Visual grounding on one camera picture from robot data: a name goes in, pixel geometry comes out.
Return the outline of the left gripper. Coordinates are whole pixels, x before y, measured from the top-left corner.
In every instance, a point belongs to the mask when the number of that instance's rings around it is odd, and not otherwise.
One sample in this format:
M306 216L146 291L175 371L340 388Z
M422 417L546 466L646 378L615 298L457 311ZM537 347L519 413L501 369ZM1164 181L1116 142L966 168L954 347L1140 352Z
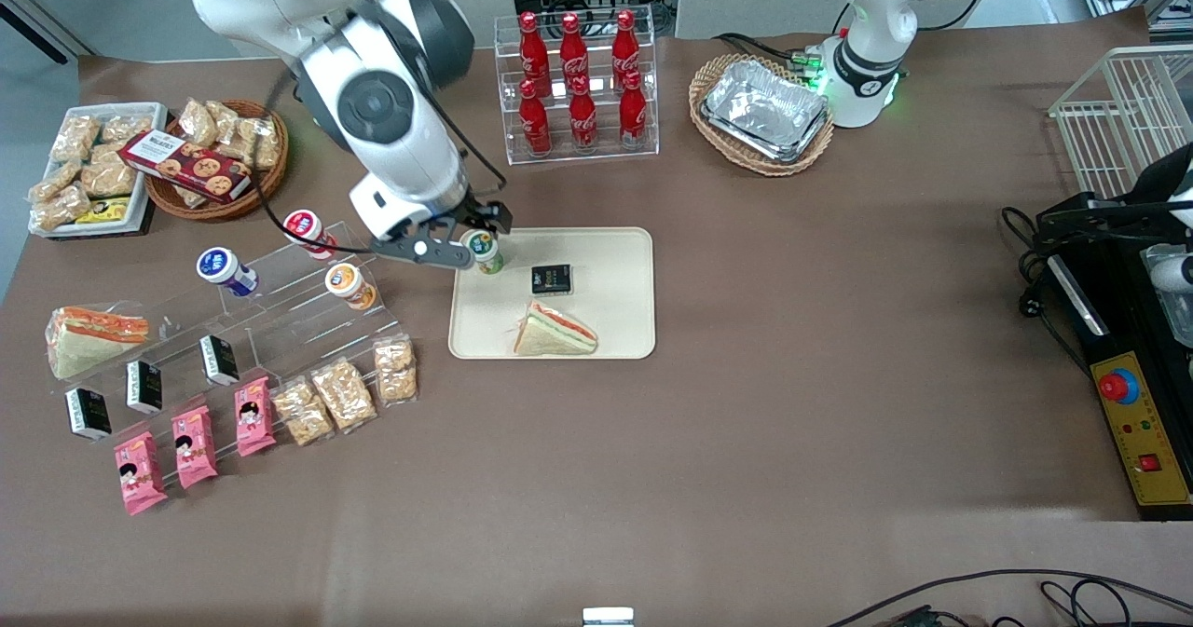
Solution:
M1172 211L1167 204L1189 201L1192 143L1154 161L1139 174L1132 203L1104 201L1092 193L1077 193L1036 216L1036 240L1061 246L1074 240L1130 240L1167 242L1172 235ZM1149 278L1161 292L1192 292L1192 257L1188 253L1155 265Z

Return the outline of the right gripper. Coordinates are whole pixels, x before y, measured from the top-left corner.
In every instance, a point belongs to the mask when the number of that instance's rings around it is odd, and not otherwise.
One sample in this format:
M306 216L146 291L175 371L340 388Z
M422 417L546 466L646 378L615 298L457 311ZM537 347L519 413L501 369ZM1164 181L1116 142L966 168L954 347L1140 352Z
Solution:
M376 256L443 269L469 269L472 250L460 242L435 240L429 228L421 226L413 236L398 238L406 229L443 218L456 207L460 226L499 235L511 232L513 215L502 201L464 201L466 172L460 166L438 174L419 170L413 178L422 184L409 190L370 172L352 190L352 206L373 237Z

